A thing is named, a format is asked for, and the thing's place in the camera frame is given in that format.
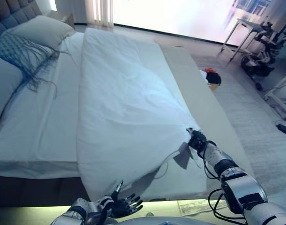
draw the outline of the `gray carpet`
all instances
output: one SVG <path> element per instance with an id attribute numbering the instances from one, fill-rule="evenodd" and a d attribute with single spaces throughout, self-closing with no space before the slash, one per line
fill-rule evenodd
<path id="1" fill-rule="evenodd" d="M 214 92 L 235 129 L 254 170 L 268 195 L 286 191 L 286 135 L 277 130 L 262 108 L 263 100 L 252 96 L 227 67 L 215 57 L 192 56 L 200 69 L 211 67 L 222 78 Z"/>

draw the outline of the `silver robot arm segment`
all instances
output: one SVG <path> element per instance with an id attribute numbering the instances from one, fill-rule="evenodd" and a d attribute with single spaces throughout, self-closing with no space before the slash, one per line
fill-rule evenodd
<path id="1" fill-rule="evenodd" d="M 139 211 L 143 206 L 135 194 L 118 199 L 123 181 L 110 196 L 96 202 L 78 198 L 67 212 L 56 218 L 51 225 L 103 225 L 107 217 L 121 218 Z"/>
<path id="2" fill-rule="evenodd" d="M 230 156 L 208 141 L 199 131 L 188 128 L 189 146 L 217 173 L 229 209 L 242 214 L 248 225 L 286 225 L 286 210 L 269 203 L 261 185 Z"/>

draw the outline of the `curtain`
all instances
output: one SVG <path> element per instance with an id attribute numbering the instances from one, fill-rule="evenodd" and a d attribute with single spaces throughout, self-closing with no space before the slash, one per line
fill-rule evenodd
<path id="1" fill-rule="evenodd" d="M 113 0 L 85 0 L 87 21 L 90 24 L 113 27 Z"/>

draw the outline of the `upholstered headboard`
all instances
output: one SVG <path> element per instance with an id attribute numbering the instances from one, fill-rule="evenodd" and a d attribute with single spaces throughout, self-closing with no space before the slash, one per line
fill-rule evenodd
<path id="1" fill-rule="evenodd" d="M 0 35 L 41 14 L 35 0 L 0 0 Z"/>

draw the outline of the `blue fringed throw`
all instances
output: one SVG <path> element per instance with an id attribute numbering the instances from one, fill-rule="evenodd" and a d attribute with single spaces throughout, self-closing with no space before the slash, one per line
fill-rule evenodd
<path id="1" fill-rule="evenodd" d="M 37 91 L 41 80 L 36 76 L 38 70 L 58 55 L 54 49 L 11 33 L 0 37 L 0 58 L 18 67 L 23 73 L 22 83 L 33 91 Z"/>

